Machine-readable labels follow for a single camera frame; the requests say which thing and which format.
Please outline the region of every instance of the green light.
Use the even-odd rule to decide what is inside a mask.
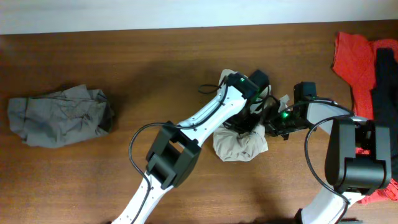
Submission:
[[[286,112],[283,112],[283,113],[282,113],[282,118],[287,118],[288,116],[289,116],[288,113],[286,113]]]

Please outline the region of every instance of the red towel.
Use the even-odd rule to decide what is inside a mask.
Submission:
[[[378,48],[391,48],[398,61],[398,41],[392,39],[368,41],[361,35],[340,32],[335,41],[333,70],[353,89],[354,112],[358,116],[373,119],[371,90],[376,87],[374,63]],[[398,200],[398,183],[391,183],[384,190],[377,190],[360,203]]]

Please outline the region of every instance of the red cloth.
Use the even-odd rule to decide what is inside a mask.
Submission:
[[[358,116],[374,119],[371,90],[376,87],[374,64],[378,48],[391,48],[398,61],[398,41],[392,39],[368,41],[361,35],[340,32],[335,41],[335,61],[333,70],[344,79],[353,90],[354,112]],[[377,190],[360,203],[398,200],[398,183],[391,183],[384,190]]]

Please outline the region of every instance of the wood grain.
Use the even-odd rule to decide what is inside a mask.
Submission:
[[[0,223],[104,223],[116,218],[141,181],[127,156],[133,132],[153,121],[181,121],[213,96],[224,68],[259,68],[273,94],[293,97],[301,81],[320,96],[351,106],[349,86],[331,69],[338,31],[398,39],[398,21],[336,22],[204,29],[124,30],[0,36]],[[7,99],[87,84],[102,89],[116,111],[106,137],[60,149],[28,147],[9,130]],[[142,133],[133,156],[144,157],[157,129]],[[209,138],[195,170],[168,193],[148,223],[250,223],[293,217],[320,186],[305,163],[305,133],[267,138],[269,151],[251,162],[222,162]],[[328,136],[310,143],[323,173]],[[398,204],[354,205],[346,217],[397,223]]]

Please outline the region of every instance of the folded clothing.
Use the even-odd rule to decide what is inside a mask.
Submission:
[[[114,113],[101,90],[85,85],[49,95],[12,98],[7,114],[12,132],[29,146],[57,148],[107,135]]]
[[[392,39],[370,42],[361,35],[351,35],[340,32],[335,41],[335,61],[333,70],[351,87],[354,95],[354,112],[358,116],[374,119],[374,101],[372,90],[376,87],[376,52],[378,49],[389,48],[398,58],[398,41]],[[398,161],[392,158],[393,175],[397,175]],[[398,189],[394,180],[384,190],[377,190],[371,196],[365,197],[360,203],[377,202],[380,200],[398,200]]]

